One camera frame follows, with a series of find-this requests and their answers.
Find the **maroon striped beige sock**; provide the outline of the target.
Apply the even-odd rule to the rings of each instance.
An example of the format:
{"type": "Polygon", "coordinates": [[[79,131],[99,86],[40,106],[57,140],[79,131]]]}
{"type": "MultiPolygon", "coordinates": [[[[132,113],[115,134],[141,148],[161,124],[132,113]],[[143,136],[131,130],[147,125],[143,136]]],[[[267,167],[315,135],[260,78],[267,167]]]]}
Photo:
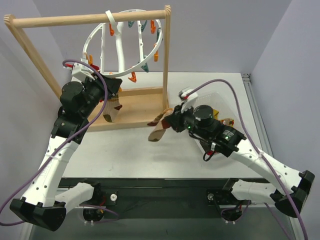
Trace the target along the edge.
{"type": "Polygon", "coordinates": [[[153,131],[148,136],[149,142],[158,142],[166,130],[171,127],[171,125],[165,120],[165,117],[173,113],[173,108],[167,108],[162,111],[154,120],[147,123],[147,126],[154,127],[153,131]]]}

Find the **orange clothes peg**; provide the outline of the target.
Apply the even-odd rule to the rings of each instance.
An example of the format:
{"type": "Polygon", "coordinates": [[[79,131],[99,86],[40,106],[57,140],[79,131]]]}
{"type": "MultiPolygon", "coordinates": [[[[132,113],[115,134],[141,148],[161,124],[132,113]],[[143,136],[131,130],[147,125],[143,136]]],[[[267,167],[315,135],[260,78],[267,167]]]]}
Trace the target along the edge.
{"type": "Polygon", "coordinates": [[[135,73],[134,71],[131,72],[131,76],[128,77],[128,79],[129,79],[130,81],[132,81],[133,83],[136,83],[136,82],[137,82],[136,73],[135,73]]]}

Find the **white round clip hanger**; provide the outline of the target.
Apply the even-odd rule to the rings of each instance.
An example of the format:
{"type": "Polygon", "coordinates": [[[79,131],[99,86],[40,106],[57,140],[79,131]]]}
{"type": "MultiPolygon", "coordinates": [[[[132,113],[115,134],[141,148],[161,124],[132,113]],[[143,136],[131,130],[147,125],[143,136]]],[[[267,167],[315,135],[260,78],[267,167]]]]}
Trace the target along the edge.
{"type": "Polygon", "coordinates": [[[137,37],[138,37],[138,50],[139,50],[139,60],[136,65],[131,67],[126,67],[125,54],[123,49],[123,28],[125,26],[125,22],[117,22],[110,10],[105,12],[108,18],[111,18],[111,22],[109,23],[99,23],[95,29],[89,34],[87,37],[83,49],[82,49],[82,58],[88,60],[88,64],[94,66],[93,57],[91,54],[88,54],[89,43],[93,39],[93,37],[101,32],[101,47],[100,47],[100,64],[98,65],[98,70],[101,74],[105,76],[110,76],[112,73],[107,72],[105,69],[105,63],[107,60],[107,50],[106,50],[106,39],[107,33],[110,36],[115,37],[115,47],[117,54],[117,62],[118,62],[118,71],[114,74],[115,77],[122,77],[127,74],[131,74],[131,72],[137,71],[137,69],[141,68],[144,72],[148,73],[150,71],[148,62],[149,60],[153,60],[157,62],[159,60],[159,48],[163,42],[164,34],[162,30],[162,24],[159,19],[151,19],[151,20],[130,20],[127,22],[129,28],[132,28],[134,24],[137,24],[137,37]],[[143,32],[146,29],[147,25],[150,24],[150,32],[152,35],[156,34],[156,41],[153,45],[152,50],[149,54],[145,54],[144,52],[144,41],[143,41],[143,32]]]}

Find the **bright yellow cloth sock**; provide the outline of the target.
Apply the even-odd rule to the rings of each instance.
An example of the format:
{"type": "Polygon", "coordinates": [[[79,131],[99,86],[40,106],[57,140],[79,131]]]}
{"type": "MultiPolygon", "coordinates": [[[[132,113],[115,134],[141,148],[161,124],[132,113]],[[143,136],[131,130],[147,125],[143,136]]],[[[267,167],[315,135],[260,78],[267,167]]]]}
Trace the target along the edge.
{"type": "Polygon", "coordinates": [[[220,123],[222,123],[223,125],[226,126],[230,126],[233,127],[235,124],[235,121],[233,118],[223,118],[223,119],[219,119],[219,111],[216,109],[213,109],[213,117],[215,120],[218,120],[220,123]]]}

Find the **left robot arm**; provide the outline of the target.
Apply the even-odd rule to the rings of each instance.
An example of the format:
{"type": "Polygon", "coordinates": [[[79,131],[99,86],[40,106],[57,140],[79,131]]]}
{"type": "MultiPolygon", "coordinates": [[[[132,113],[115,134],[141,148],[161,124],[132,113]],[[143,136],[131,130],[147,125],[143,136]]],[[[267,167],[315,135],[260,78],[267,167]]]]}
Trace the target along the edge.
{"type": "Polygon", "coordinates": [[[47,151],[34,177],[21,198],[10,203],[10,210],[21,220],[56,231],[69,211],[87,202],[95,206],[102,201],[101,185],[83,180],[69,190],[57,194],[62,175],[86,133],[88,117],[104,99],[110,100],[120,89],[120,78],[86,77],[62,87],[61,107],[54,122],[47,151]]]}

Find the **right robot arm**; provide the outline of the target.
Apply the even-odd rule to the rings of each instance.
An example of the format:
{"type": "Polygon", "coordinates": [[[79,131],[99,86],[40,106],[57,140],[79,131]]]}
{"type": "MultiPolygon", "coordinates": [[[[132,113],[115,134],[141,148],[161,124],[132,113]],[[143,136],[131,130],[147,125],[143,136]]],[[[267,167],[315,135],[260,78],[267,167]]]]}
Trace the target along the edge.
{"type": "Polygon", "coordinates": [[[285,166],[255,148],[242,132],[215,119],[214,111],[208,105],[186,111],[177,105],[164,119],[175,132],[187,130],[190,137],[205,144],[208,154],[218,153],[242,163],[267,180],[267,183],[260,183],[229,179],[221,192],[225,203],[233,204],[238,200],[273,204],[292,218],[301,212],[315,179],[312,172],[285,166]]]}

